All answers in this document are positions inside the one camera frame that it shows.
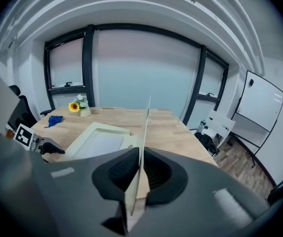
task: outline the black bag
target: black bag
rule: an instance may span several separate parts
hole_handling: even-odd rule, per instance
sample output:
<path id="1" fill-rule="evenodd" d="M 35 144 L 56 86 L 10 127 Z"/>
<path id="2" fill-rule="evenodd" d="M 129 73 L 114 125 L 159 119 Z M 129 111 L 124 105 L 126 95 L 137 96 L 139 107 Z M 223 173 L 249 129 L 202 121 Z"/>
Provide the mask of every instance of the black bag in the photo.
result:
<path id="1" fill-rule="evenodd" d="M 207 134 L 201 134 L 200 132 L 197 132 L 194 135 L 201 142 L 201 144 L 213 154 L 212 156 L 215 156 L 219 153 L 219 149 L 216 148 L 212 141 L 212 138 Z"/>

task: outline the black window frame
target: black window frame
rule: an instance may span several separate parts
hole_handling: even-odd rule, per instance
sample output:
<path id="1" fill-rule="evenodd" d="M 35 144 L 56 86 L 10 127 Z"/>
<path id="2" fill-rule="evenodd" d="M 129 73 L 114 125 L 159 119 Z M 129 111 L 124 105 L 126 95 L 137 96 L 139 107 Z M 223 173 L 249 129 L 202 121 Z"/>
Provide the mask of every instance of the black window frame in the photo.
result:
<path id="1" fill-rule="evenodd" d="M 193 112 L 196 100 L 203 100 L 208 102 L 216 103 L 214 110 L 216 111 L 219 107 L 222 95 L 226 86 L 226 80 L 228 75 L 229 64 L 221 59 L 217 54 L 209 50 L 205 45 L 199 44 L 196 41 L 185 37 L 181 34 L 165 30 L 162 28 L 142 25 L 142 24 L 130 24 L 130 23 L 111 23 L 111 24 L 100 24 L 100 25 L 88 25 L 87 27 L 80 28 L 69 33 L 58 36 L 44 45 L 44 77 L 46 84 L 46 91 L 51 108 L 54 110 L 55 106 L 53 103 L 52 96 L 57 94 L 67 94 L 67 93 L 86 93 L 88 104 L 90 107 L 95 107 L 94 100 L 94 90 L 93 90 L 93 77 L 92 77 L 92 50 L 93 50 L 93 36 L 95 30 L 135 30 L 144 31 L 150 33 L 156 33 L 164 36 L 168 36 L 187 44 L 190 44 L 201 50 L 199 66 L 197 71 L 197 76 L 194 84 L 193 91 L 191 93 L 191 98 L 189 105 L 187 107 L 185 116 L 183 118 L 183 123 L 187 125 L 191 114 Z M 51 74 L 50 74 L 50 51 L 55 47 L 63 45 L 65 43 L 71 42 L 73 40 L 78 40 L 83 38 L 82 46 L 82 76 L 83 76 L 83 86 L 68 86 L 61 88 L 51 88 Z M 199 94 L 200 87 L 202 84 L 202 78 L 205 68 L 206 58 L 212 60 L 221 66 L 223 71 L 223 78 L 221 81 L 220 90 L 217 97 Z"/>

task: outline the sunflower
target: sunflower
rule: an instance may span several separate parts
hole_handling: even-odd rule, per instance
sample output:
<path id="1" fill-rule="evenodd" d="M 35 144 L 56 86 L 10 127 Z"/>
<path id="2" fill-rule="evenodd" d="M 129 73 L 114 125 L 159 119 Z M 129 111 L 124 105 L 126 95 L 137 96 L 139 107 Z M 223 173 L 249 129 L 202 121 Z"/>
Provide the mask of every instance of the sunflower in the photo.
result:
<path id="1" fill-rule="evenodd" d="M 78 103 L 72 102 L 69 104 L 69 110 L 70 112 L 77 113 L 80 110 L 80 106 Z"/>

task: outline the wooden table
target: wooden table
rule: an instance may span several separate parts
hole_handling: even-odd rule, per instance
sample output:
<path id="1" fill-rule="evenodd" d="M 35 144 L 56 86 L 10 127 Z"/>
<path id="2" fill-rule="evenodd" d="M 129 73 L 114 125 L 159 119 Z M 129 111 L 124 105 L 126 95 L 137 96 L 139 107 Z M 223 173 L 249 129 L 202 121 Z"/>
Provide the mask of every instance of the wooden table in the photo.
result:
<path id="1" fill-rule="evenodd" d="M 32 128 L 35 134 L 48 137 L 57 142 L 64 150 L 93 122 L 128 128 L 131 135 L 140 134 L 144 122 L 145 110 L 129 110 L 123 108 L 90 108 L 92 114 L 80 118 L 71 113 L 67 107 L 54 110 Z M 63 116 L 61 123 L 48 126 L 50 116 Z M 156 109 L 149 111 L 146 134 L 146 147 L 170 151 L 182 156 L 202 160 L 217 166 L 214 159 L 202 146 L 190 130 L 169 110 Z M 60 154 L 45 154 L 49 162 L 55 162 Z M 146 173 L 142 169 L 137 199 L 145 198 L 149 191 Z"/>

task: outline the blue cloth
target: blue cloth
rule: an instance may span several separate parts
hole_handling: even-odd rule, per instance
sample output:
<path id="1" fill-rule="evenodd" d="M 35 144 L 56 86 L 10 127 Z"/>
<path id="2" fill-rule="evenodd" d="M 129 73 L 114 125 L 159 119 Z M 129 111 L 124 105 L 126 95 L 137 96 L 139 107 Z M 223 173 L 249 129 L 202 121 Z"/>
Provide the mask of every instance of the blue cloth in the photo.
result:
<path id="1" fill-rule="evenodd" d="M 60 123 L 62 121 L 62 119 L 63 119 L 63 116 L 51 116 L 49 118 L 49 121 L 48 121 L 49 125 L 46 126 L 45 128 L 51 127 L 51 126 L 54 126 L 57 123 Z"/>

